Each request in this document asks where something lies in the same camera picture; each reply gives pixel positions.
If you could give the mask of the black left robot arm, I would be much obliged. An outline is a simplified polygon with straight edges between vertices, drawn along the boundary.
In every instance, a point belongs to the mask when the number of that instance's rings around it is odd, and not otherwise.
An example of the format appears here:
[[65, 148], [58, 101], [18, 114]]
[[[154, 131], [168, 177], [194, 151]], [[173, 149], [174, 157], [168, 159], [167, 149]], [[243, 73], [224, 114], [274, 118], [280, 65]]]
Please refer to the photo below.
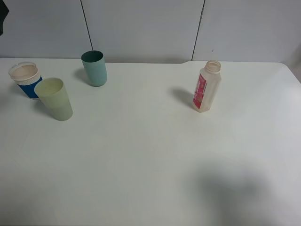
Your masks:
[[9, 9], [7, 8], [5, 2], [0, 0], [0, 35], [3, 34], [3, 24], [9, 13]]

